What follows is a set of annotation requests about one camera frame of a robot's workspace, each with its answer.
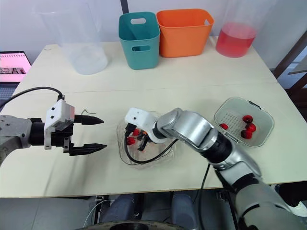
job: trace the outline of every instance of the teal basket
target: teal basket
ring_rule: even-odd
[[[119,18],[118,33],[131,69],[149,69],[158,65],[160,29],[154,13],[123,14]]]

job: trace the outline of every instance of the orange basket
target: orange basket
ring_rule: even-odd
[[[213,17],[202,9],[160,11],[157,19],[160,55],[166,58],[201,54],[214,23]]]

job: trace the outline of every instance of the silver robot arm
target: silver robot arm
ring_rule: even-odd
[[[22,119],[0,115],[0,165],[16,149],[30,146],[63,147],[70,156],[90,154],[106,147],[103,144],[84,144],[75,147],[71,142],[73,124],[96,125],[104,121],[94,116],[75,115],[74,107],[63,99],[58,100],[48,111],[46,122],[41,118]]]
[[[256,162],[200,114],[176,108],[157,118],[149,112],[131,108],[125,120],[146,131],[153,142],[177,138],[205,157],[223,186],[235,192],[241,228],[306,229],[282,198],[263,183]]]

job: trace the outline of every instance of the pink laptop screen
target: pink laptop screen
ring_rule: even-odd
[[[22,51],[0,52],[0,82],[21,82],[30,67]]]

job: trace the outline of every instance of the clear plastic pitcher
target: clear plastic pitcher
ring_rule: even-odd
[[[229,0],[216,44],[227,57],[244,56],[277,0]]]
[[[85,1],[41,1],[34,11],[78,73],[94,74],[107,66],[107,57]]]

